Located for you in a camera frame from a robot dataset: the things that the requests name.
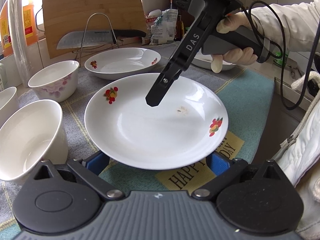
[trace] orange bottle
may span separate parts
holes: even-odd
[[[31,44],[34,44],[38,41],[38,34],[36,30],[36,21],[34,14],[34,4],[32,0],[28,0],[28,5],[23,6],[23,22],[27,45],[30,46]],[[8,0],[5,1],[0,11],[0,35],[3,56],[7,57],[13,54],[9,31]]]

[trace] yellow label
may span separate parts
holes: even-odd
[[[9,34],[9,22],[8,19],[3,19],[0,22],[1,25],[1,35],[3,37],[2,43],[4,44],[4,48],[6,49],[7,47],[11,46],[11,38]]]
[[[189,194],[216,177],[205,159],[180,169],[161,171],[156,178],[168,190],[187,190]]]
[[[243,144],[243,140],[228,131],[222,143],[217,148],[217,152],[231,160],[237,156]]]
[[[31,27],[31,9],[23,11],[24,28]]]
[[[31,24],[31,9],[23,11],[23,23],[26,38],[33,35],[32,24]]]
[[[243,144],[243,140],[228,131],[217,151],[233,159]],[[216,175],[207,166],[205,159],[180,169],[161,171],[156,174],[156,178],[168,190],[187,190],[189,194],[215,177]]]

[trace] snack package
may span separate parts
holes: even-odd
[[[151,26],[151,43],[150,45],[166,44],[174,41],[176,32],[178,10],[167,9],[158,17],[155,24]]]
[[[161,15],[162,15],[162,11],[161,10],[154,10],[154,11],[150,12],[148,15],[146,15],[146,24],[147,24],[148,32],[147,32],[147,35],[142,38],[142,45],[150,43],[150,38],[152,36],[151,26],[155,24],[155,21]]]

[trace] white dish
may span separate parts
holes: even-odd
[[[53,100],[32,102],[0,129],[0,180],[23,184],[43,159],[64,164],[68,157],[62,108]]]
[[[19,108],[16,87],[10,87],[0,92],[0,128]]]
[[[160,54],[151,49],[121,48],[107,50],[90,57],[84,67],[99,78],[118,80],[146,73],[160,59]]]
[[[184,77],[173,83],[159,106],[148,106],[145,97],[158,75],[112,82],[91,98],[84,113],[87,132],[102,152],[147,170],[193,164],[211,154],[228,130],[221,100]]]
[[[211,62],[212,62],[211,55],[203,55],[201,53],[201,50],[198,51],[198,53],[196,54],[195,58],[192,61],[193,65],[196,65],[201,68],[209,69],[209,70],[211,70]],[[236,64],[223,61],[222,71],[233,69],[235,66]]]
[[[67,60],[50,65],[36,73],[28,82],[39,99],[58,103],[68,99],[78,86],[79,62]]]

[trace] cable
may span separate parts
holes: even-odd
[[[313,43],[313,46],[312,46],[312,49],[311,49],[310,58],[309,58],[309,62],[308,62],[307,70],[306,70],[306,76],[305,76],[305,80],[304,80],[304,83],[303,83],[303,87],[302,87],[300,98],[299,98],[298,102],[295,105],[287,106],[285,101],[284,101],[284,96],[283,96],[283,78],[284,78],[285,52],[286,52],[286,40],[285,40],[284,27],[283,27],[283,24],[282,24],[279,16],[276,14],[276,12],[270,7],[270,5],[268,5],[267,3],[263,2],[263,1],[254,1],[250,5],[250,7],[248,9],[248,12],[246,11],[246,9],[244,7],[242,7],[242,10],[246,14],[246,16],[247,16],[247,18],[248,18],[248,20],[250,22],[250,25],[251,25],[251,28],[253,30],[253,33],[256,36],[256,38],[257,38],[257,40],[258,40],[258,42],[259,42],[259,44],[261,46],[263,46],[263,44],[262,44],[262,41],[260,40],[260,38],[264,39],[265,37],[261,33],[259,33],[258,29],[254,25],[253,20],[252,20],[252,14],[251,14],[252,7],[257,3],[261,3],[261,4],[265,5],[265,6],[267,6],[272,11],[272,13],[276,16],[276,18],[277,18],[277,20],[278,20],[278,22],[280,24],[282,38],[283,38],[283,49],[277,43],[275,43],[273,41],[270,41],[270,43],[274,44],[275,46],[277,46],[279,48],[280,56],[277,57],[272,52],[269,52],[269,55],[273,56],[274,58],[281,58],[282,57],[282,69],[281,69],[281,81],[280,81],[281,101],[282,101],[282,104],[284,105],[284,107],[287,110],[294,110],[301,104],[301,102],[302,102],[302,100],[304,98],[304,95],[306,93],[306,89],[307,89],[307,85],[308,85],[308,81],[309,81],[309,74],[310,74],[310,71],[311,71],[311,68],[312,68],[313,58],[315,56],[316,49],[317,49],[317,46],[318,46],[318,43],[319,43],[319,39],[320,39],[320,24],[318,26],[316,37],[315,37],[315,40],[314,40],[314,43]]]

